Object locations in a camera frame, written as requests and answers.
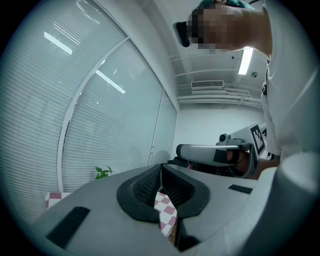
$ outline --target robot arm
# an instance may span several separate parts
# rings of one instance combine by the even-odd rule
[[[248,168],[239,178],[251,178],[255,175],[258,159],[266,149],[257,123],[251,124],[231,134],[221,134],[216,146],[180,144],[176,153],[180,158],[215,167],[231,167],[237,163],[227,161],[227,150],[249,152]]]

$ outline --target checkered fabric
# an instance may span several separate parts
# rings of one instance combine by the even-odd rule
[[[49,209],[71,193],[50,192],[45,196],[45,208]],[[154,201],[154,208],[159,212],[160,229],[168,237],[177,219],[177,210],[166,194],[158,192]]]
[[[155,196],[154,209],[159,211],[161,232],[170,235],[177,219],[177,210],[166,194],[158,192]]]

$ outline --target air vent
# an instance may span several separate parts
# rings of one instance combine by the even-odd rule
[[[223,87],[224,87],[224,81],[223,80],[191,82],[191,89],[193,91],[199,91],[199,90],[222,90]]]

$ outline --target white wall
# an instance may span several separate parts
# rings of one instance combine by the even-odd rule
[[[142,53],[178,111],[176,81],[169,54],[156,29],[133,0],[95,0],[118,22]]]
[[[217,104],[183,104],[177,115],[171,159],[177,156],[179,144],[198,144],[214,146],[221,134],[233,133],[245,126],[265,122],[259,108]]]

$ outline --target white pipe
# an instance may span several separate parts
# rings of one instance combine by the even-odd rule
[[[225,90],[193,90],[192,95],[214,95],[214,94],[227,94]]]
[[[226,98],[224,97],[224,95],[216,95],[218,97],[206,97],[206,98],[192,98],[190,96],[180,96],[178,97],[178,102],[179,103],[182,103],[182,102],[196,102],[196,103],[201,103],[201,102],[216,102],[216,101],[222,101],[222,102],[235,102],[237,104],[239,104],[239,100],[241,100],[240,98]],[[244,100],[242,102],[242,104],[245,104],[245,103],[250,103],[250,104],[253,104],[253,105],[261,105],[261,102],[259,101],[250,101],[250,100]]]
[[[186,102],[179,102],[179,104],[237,104],[238,105],[239,103],[238,102],[232,102],[232,101],[215,101],[215,102],[212,102],[212,101],[202,101],[202,102],[186,101]],[[261,105],[255,105],[255,104],[249,104],[249,103],[243,103],[242,105],[262,109]]]
[[[248,85],[244,85],[244,84],[236,84],[236,83],[224,83],[225,86],[233,86],[233,87],[240,87],[240,88],[246,88],[246,89],[249,89],[249,90],[254,90],[254,91],[259,91],[261,92],[262,89],[260,88],[256,88],[256,87],[253,87],[253,86],[248,86]]]
[[[174,61],[178,61],[178,60],[182,60],[182,59],[188,59],[188,58],[194,58],[194,57],[201,57],[201,56],[216,56],[216,55],[223,55],[223,53],[219,54],[197,54],[197,55],[188,55],[186,57],[179,57],[179,58],[172,58],[170,61],[174,62]]]
[[[208,94],[208,95],[191,95],[191,96],[181,96],[177,97],[178,100],[186,100],[186,99],[208,99],[208,98],[220,98],[220,99],[241,99],[241,96],[233,96],[233,95],[214,95],[214,94]]]
[[[180,73],[176,74],[175,77],[180,77],[180,76],[185,76],[187,74],[196,74],[196,73],[201,73],[201,72],[221,72],[221,71],[237,71],[237,69],[234,68],[220,68],[220,69],[204,69],[204,70],[196,70],[196,71],[191,71],[191,72],[185,72],[185,73]]]
[[[250,97],[251,98],[251,95],[247,94],[247,93],[240,93],[240,92],[227,92],[226,95],[236,95],[236,96],[247,96],[247,97]]]
[[[232,88],[227,88],[227,87],[222,88],[222,90],[227,91],[227,92],[245,93],[245,94],[250,95],[250,92],[248,90],[232,89]]]
[[[244,97],[245,101],[249,101],[249,102],[258,102],[261,103],[261,99],[260,98],[252,98],[252,97]]]

